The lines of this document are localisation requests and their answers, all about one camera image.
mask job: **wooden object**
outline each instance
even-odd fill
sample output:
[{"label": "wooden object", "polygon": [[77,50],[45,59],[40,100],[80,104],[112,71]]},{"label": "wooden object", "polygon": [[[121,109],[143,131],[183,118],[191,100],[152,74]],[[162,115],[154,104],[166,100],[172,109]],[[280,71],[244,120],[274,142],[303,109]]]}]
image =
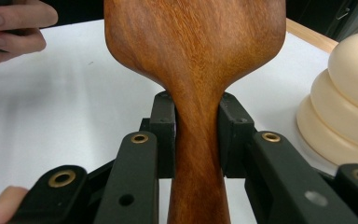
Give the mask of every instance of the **wooden object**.
[{"label": "wooden object", "polygon": [[321,49],[327,53],[331,53],[338,44],[337,41],[330,39],[325,35],[321,35],[310,28],[307,28],[295,21],[286,19],[286,30],[292,35],[301,38],[318,49]]},{"label": "wooden object", "polygon": [[163,86],[178,111],[168,223],[229,223],[217,107],[280,50],[284,1],[105,0],[104,18],[112,55]]}]

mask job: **wooden paddle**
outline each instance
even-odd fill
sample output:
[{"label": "wooden paddle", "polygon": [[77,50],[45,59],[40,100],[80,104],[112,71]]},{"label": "wooden paddle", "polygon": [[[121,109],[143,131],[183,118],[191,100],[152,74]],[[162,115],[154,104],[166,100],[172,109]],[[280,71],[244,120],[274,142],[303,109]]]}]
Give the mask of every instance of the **wooden paddle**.
[{"label": "wooden paddle", "polygon": [[217,107],[231,83],[280,50],[285,1],[105,0],[104,18],[112,55],[163,86],[178,111],[168,222],[229,223]]}]

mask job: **wood grain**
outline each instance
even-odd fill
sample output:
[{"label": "wood grain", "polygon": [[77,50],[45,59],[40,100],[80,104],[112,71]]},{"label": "wood grain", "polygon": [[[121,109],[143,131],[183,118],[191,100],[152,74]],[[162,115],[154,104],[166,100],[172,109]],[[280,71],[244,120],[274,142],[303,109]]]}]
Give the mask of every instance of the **wood grain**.
[{"label": "wood grain", "polygon": [[318,49],[331,53],[338,44],[337,41],[330,39],[325,35],[321,35],[310,28],[307,28],[295,21],[286,19],[286,30],[292,35],[295,35],[308,43],[312,44]]},{"label": "wood grain", "polygon": [[106,44],[172,96],[176,176],[169,223],[229,223],[217,145],[224,90],[280,50],[283,0],[105,0]]}]

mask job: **clamp jaw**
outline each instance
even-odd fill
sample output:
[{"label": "clamp jaw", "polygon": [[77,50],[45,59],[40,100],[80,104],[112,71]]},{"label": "clamp jaw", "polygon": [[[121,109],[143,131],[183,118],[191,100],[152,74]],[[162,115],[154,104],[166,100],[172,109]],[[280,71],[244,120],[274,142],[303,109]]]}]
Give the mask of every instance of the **clamp jaw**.
[{"label": "clamp jaw", "polygon": [[[315,170],[284,136],[258,132],[229,93],[218,131],[223,174],[246,179],[258,223],[358,223],[358,164],[339,166],[336,176]],[[74,165],[48,171],[9,223],[158,223],[158,179],[174,178],[174,143],[175,109],[164,91],[114,161],[90,174]]]}]

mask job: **beige ring stack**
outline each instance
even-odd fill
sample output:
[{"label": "beige ring stack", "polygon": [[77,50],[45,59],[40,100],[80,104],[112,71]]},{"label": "beige ring stack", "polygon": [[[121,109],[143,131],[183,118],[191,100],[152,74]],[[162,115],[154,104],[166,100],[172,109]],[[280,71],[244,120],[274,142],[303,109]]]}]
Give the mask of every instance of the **beige ring stack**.
[{"label": "beige ring stack", "polygon": [[358,163],[358,34],[339,43],[297,111],[306,142],[336,165]]}]

